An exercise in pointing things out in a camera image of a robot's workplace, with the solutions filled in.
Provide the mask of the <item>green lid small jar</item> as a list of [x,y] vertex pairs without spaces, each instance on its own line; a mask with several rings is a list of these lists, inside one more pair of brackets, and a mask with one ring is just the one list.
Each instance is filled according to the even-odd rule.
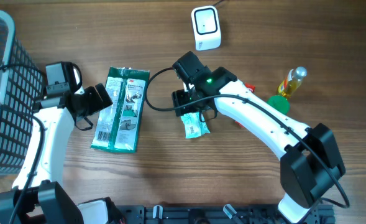
[[267,103],[284,115],[287,115],[290,110],[290,104],[288,100],[281,95],[271,96]]

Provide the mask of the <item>grey plastic shopping basket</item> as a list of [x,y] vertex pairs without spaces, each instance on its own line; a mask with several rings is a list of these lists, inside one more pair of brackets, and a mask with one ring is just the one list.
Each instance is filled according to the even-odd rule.
[[0,175],[18,174],[32,133],[30,112],[43,76],[16,37],[13,18],[0,10]]

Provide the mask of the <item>red Nescafe coffee stick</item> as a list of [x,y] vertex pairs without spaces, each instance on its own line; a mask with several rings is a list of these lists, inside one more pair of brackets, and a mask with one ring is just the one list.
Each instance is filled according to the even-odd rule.
[[[252,93],[255,91],[255,85],[251,85],[249,83],[244,83],[244,86],[246,87],[246,89],[248,89]],[[237,124],[240,128],[243,128],[244,127],[238,121],[235,121],[235,124]]]

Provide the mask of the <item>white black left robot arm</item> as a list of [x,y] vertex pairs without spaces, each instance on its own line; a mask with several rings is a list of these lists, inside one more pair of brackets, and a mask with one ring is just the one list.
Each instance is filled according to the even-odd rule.
[[0,193],[0,223],[109,223],[108,198],[76,204],[62,187],[63,164],[77,121],[111,106],[103,84],[36,98],[34,127],[12,189]]

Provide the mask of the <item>white barcode scanner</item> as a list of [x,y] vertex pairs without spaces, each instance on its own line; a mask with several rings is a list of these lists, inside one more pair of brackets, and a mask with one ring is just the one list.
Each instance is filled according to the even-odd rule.
[[216,49],[221,45],[221,27],[218,11],[214,6],[194,8],[191,21],[197,51]]

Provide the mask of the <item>green 3M gloves package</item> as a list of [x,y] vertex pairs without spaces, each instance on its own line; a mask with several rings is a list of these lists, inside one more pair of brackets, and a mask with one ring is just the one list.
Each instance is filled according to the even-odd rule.
[[119,153],[136,151],[149,76],[148,70],[109,69],[105,89],[112,105],[99,112],[92,149]]

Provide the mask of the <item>pale green snack packet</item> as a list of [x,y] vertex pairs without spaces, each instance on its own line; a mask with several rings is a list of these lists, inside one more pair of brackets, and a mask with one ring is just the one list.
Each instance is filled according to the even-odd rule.
[[207,124],[200,112],[187,113],[180,117],[185,127],[185,138],[198,138],[204,134],[209,134]]

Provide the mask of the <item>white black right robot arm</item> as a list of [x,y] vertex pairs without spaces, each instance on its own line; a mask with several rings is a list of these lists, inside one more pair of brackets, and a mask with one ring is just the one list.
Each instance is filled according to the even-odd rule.
[[189,88],[183,105],[199,111],[211,108],[239,122],[257,136],[280,161],[280,182],[285,195],[278,211],[290,223],[298,223],[324,194],[338,186],[345,167],[333,132],[320,123],[311,128],[291,119],[249,91],[223,67],[172,69]]

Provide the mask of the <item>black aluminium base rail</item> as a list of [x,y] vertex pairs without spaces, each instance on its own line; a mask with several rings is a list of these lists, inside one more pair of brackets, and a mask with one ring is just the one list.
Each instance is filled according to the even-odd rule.
[[275,204],[233,207],[232,214],[222,207],[145,207],[122,206],[117,209],[126,224],[193,224],[193,223],[288,223]]

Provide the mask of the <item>yellow oil bottle silver cap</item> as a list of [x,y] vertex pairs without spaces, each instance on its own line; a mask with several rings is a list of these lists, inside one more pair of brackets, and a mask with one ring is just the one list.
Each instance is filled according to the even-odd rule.
[[292,94],[300,87],[306,76],[307,69],[304,67],[297,67],[290,70],[285,79],[280,83],[277,93],[286,99],[291,98]]

